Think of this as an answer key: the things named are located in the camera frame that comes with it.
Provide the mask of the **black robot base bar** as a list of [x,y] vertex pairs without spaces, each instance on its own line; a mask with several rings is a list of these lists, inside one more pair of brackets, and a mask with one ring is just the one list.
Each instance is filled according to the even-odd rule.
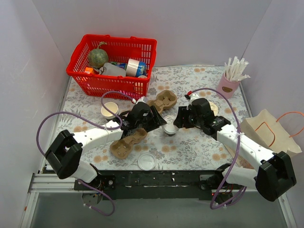
[[76,181],[75,190],[85,193],[90,186],[113,200],[199,199],[211,200],[223,175],[219,170],[198,171],[100,171],[87,185]]

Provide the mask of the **white plastic coffee lid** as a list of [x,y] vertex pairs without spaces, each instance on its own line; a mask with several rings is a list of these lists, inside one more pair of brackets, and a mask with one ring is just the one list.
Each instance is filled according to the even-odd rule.
[[156,165],[156,158],[149,153],[144,153],[138,158],[138,166],[143,171],[150,171]]

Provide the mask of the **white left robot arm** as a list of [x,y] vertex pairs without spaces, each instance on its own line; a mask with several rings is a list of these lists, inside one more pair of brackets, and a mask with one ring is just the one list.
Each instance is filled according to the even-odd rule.
[[89,189],[96,190],[101,178],[93,165],[80,161],[83,153],[123,139],[138,129],[150,132],[166,123],[154,106],[138,102],[125,118],[116,115],[108,123],[83,132],[61,131],[45,152],[45,158],[60,179],[80,179]]

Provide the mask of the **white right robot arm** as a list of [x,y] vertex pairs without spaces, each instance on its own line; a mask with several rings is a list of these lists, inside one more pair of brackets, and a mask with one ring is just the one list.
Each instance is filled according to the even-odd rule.
[[197,94],[187,95],[187,106],[180,106],[173,122],[176,130],[198,128],[214,140],[234,149],[245,158],[252,169],[235,167],[226,163],[214,174],[204,178],[206,188],[216,185],[225,189],[231,184],[256,189],[268,201],[275,201],[296,184],[290,156],[286,152],[273,152],[242,133],[238,133],[229,120],[215,116],[207,99]]

